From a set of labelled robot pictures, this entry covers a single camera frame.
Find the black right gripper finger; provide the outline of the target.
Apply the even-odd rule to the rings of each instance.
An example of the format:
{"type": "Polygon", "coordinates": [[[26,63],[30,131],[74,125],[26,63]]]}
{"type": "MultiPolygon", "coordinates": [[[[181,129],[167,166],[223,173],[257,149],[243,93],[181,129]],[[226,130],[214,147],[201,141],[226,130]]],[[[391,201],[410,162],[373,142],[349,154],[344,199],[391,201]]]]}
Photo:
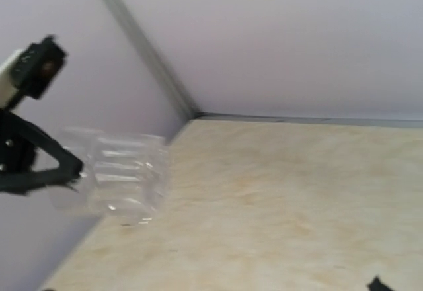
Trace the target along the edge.
{"type": "Polygon", "coordinates": [[[367,285],[369,291],[393,291],[392,288],[384,284],[378,276],[367,285]]]}

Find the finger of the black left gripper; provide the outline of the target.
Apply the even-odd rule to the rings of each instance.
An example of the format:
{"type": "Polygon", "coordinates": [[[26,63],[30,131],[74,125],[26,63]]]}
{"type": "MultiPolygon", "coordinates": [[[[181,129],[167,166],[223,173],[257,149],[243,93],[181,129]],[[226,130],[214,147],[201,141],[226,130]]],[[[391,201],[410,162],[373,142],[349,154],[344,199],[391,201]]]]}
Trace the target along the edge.
{"type": "Polygon", "coordinates": [[[37,125],[12,112],[1,111],[1,192],[28,195],[54,185],[71,188],[80,178],[83,162],[64,149],[37,125]],[[38,150],[44,151],[58,166],[54,169],[32,169],[38,150]]]}

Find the small clear glass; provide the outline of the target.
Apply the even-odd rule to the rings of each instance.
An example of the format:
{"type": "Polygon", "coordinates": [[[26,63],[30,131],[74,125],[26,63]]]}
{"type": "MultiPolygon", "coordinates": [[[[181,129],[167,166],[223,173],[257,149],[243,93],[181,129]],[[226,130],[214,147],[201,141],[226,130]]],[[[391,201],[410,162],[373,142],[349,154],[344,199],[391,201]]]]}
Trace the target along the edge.
{"type": "Polygon", "coordinates": [[[56,138],[84,165],[70,188],[48,187],[57,210],[78,216],[112,216],[124,226],[153,219],[170,185],[166,138],[88,128],[66,128],[56,138]]]}

